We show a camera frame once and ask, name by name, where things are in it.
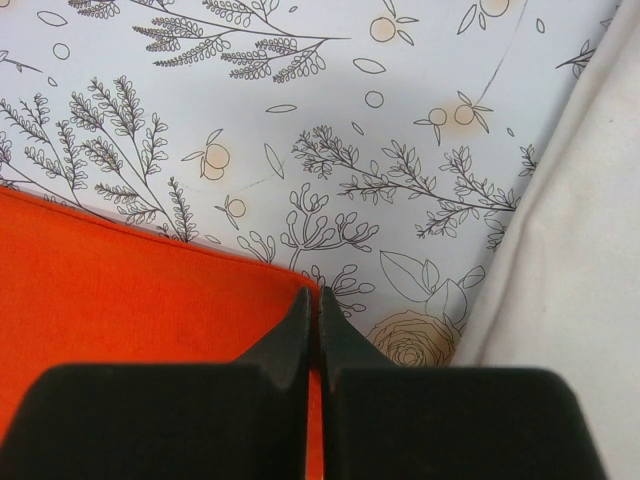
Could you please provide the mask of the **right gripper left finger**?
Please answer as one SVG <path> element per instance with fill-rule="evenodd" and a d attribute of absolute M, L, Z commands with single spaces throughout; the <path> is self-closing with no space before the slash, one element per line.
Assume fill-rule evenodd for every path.
<path fill-rule="evenodd" d="M 301 479 L 312 294 L 229 363 L 66 364 L 9 428 L 13 479 Z"/>

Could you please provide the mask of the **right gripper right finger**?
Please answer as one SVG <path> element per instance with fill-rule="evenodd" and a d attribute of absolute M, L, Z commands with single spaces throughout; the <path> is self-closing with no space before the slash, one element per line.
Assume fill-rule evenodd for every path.
<path fill-rule="evenodd" d="M 602 479 L 578 400 L 542 369 L 401 367 L 320 293 L 328 479 Z"/>

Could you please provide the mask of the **orange t shirt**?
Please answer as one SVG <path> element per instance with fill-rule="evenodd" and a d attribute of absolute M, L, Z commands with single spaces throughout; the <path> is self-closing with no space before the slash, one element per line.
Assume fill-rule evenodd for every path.
<path fill-rule="evenodd" d="M 290 271 L 166 240 L 33 196 L 1 194 L 1 475 L 29 388 L 66 364 L 229 363 L 319 290 Z M 324 475 L 309 368 L 305 475 Z"/>

